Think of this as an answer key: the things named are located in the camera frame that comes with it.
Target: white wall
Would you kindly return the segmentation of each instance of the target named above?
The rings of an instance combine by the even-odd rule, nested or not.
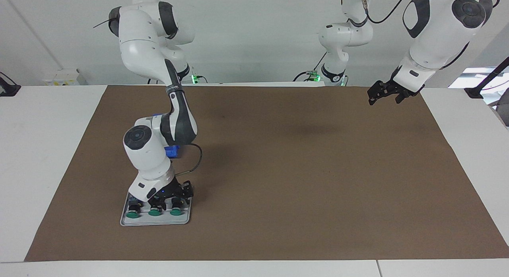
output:
[[[509,56],[509,25],[507,25],[486,49],[472,62],[471,67],[493,67]]]
[[[210,82],[289,81],[316,65],[324,49],[318,42],[323,24],[345,21],[340,0],[165,0],[196,28],[196,40],[183,46],[198,74]],[[398,0],[372,0],[371,16],[385,16]],[[42,72],[78,68],[91,84],[144,83],[122,65],[117,39],[107,25],[109,10],[131,0],[11,0],[40,37],[42,47],[7,0],[0,0],[0,69],[18,83],[40,84]],[[349,48],[350,85],[386,80],[411,45],[401,15],[375,26],[371,44]],[[469,50],[428,86],[446,87],[507,25],[509,0],[500,6]]]

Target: white robotic arm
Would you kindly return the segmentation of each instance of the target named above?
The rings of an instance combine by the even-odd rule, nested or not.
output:
[[[377,81],[369,90],[369,103],[398,94],[397,103],[417,95],[425,82],[447,61],[466,48],[489,19],[492,0],[412,0],[403,23],[414,38],[405,58],[387,83]]]
[[[135,74],[161,80],[169,85],[170,80],[166,75],[165,80],[160,79],[160,70],[148,69],[156,62],[154,56],[170,60],[180,80],[184,80],[189,74],[190,67],[185,54],[177,45],[191,43],[195,32],[190,24],[178,18],[170,3],[160,0],[132,0],[132,5],[111,10],[109,29],[119,37],[124,65]],[[142,52],[148,64],[138,63],[139,51],[146,50],[156,54]]]
[[[345,74],[349,56],[344,48],[366,45],[373,38],[373,27],[365,12],[368,5],[369,0],[345,0],[342,10],[349,20],[326,25],[320,30],[320,43],[327,50],[321,70],[333,84],[339,83]]]
[[[133,5],[113,9],[109,17],[124,65],[135,74],[162,81],[171,101],[170,112],[138,119],[123,140],[127,156],[138,169],[129,187],[135,197],[133,206],[139,210],[137,203],[147,201],[151,215],[157,215],[166,210],[166,198],[179,204],[192,197],[190,183],[178,183],[165,147],[192,144],[198,134],[181,84],[189,65],[177,47],[192,42],[194,30],[178,21],[172,5],[160,0],[133,0]]]

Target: table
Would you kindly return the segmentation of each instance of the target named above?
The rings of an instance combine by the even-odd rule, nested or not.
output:
[[[322,86],[245,84],[248,85]],[[381,272],[383,277],[445,277],[505,276],[509,271],[509,260],[500,259],[22,263],[105,88],[105,85],[24,87],[14,98],[0,99],[0,200],[5,205],[0,223],[0,276],[116,276],[171,270],[200,276],[378,277]],[[505,175],[509,132],[482,100],[469,99],[462,90],[424,89],[422,96],[506,243],[509,242],[509,183]],[[20,197],[13,193],[28,194],[30,203],[37,206],[22,207]]]

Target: blue block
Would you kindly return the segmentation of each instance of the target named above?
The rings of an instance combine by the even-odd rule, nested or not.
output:
[[[164,150],[166,150],[166,156],[168,158],[177,158],[179,149],[180,149],[180,147],[178,145],[164,147]]]

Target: green knob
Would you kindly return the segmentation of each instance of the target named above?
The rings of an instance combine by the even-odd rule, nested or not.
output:
[[[171,215],[178,217],[179,215],[182,215],[182,212],[180,211],[180,208],[172,208],[169,212]]]
[[[151,209],[151,210],[149,211],[149,215],[151,215],[151,216],[153,216],[153,217],[158,217],[158,216],[160,216],[160,215],[161,215],[161,212],[160,212],[160,211],[158,211],[158,210],[156,210],[156,209]]]
[[[135,211],[130,211],[130,212],[126,213],[126,217],[128,217],[130,219],[137,219],[138,213]]]

